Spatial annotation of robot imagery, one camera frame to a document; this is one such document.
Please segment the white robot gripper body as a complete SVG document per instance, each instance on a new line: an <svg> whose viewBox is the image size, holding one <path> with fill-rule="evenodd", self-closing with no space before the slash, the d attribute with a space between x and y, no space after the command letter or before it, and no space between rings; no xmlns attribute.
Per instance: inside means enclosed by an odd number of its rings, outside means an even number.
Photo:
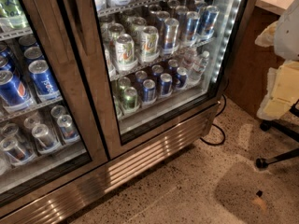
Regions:
<svg viewBox="0 0 299 224"><path fill-rule="evenodd" d="M279 17L274 51L285 60L299 60L299 0L293 0Z"/></svg>

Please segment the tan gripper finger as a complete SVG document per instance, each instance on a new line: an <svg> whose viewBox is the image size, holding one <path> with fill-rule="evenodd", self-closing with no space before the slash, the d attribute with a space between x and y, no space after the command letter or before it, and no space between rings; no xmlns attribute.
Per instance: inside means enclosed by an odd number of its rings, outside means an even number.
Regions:
<svg viewBox="0 0 299 224"><path fill-rule="evenodd" d="M278 22L274 21L268 25L255 39L255 44L260 47L272 47Z"/></svg>
<svg viewBox="0 0 299 224"><path fill-rule="evenodd" d="M299 100L299 62L285 61L267 74L267 94L257 111L259 119L280 119Z"/></svg>

